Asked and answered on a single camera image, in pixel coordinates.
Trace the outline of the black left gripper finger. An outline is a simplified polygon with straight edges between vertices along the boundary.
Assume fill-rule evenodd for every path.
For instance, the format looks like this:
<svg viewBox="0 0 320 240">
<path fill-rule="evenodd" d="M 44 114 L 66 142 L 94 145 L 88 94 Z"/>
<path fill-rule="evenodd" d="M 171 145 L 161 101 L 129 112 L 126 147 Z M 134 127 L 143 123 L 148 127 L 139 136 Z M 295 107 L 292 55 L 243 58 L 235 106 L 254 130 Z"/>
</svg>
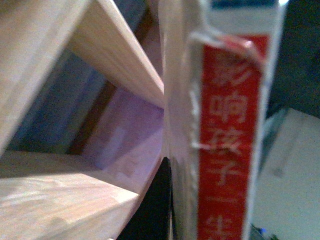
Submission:
<svg viewBox="0 0 320 240">
<path fill-rule="evenodd" d="M 118 240 L 168 240 L 172 209 L 172 166 L 161 164 L 139 206 Z"/>
</svg>

